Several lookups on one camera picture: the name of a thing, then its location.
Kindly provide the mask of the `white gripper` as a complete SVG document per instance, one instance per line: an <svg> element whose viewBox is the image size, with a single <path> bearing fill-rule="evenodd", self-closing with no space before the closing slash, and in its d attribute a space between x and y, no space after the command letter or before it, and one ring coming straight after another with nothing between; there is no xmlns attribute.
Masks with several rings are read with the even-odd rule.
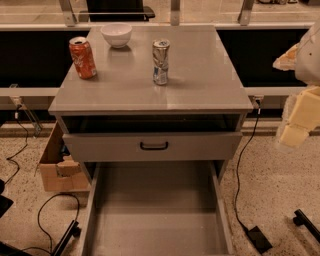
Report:
<svg viewBox="0 0 320 256"><path fill-rule="evenodd" d="M302 145L308 132L320 125L320 87L307 86L298 94L290 95L283 120L286 125L278 128L275 147L281 152L292 152Z"/></svg>

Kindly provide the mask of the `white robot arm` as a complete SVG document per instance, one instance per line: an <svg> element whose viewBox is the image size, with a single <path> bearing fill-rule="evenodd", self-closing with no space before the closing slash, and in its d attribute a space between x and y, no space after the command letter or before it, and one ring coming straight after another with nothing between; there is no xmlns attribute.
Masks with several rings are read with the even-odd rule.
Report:
<svg viewBox="0 0 320 256"><path fill-rule="evenodd" d="M317 20L297 44L278 57L273 67L293 70L296 79L307 85L287 98L276 134L276 148L291 152L320 125L320 21Z"/></svg>

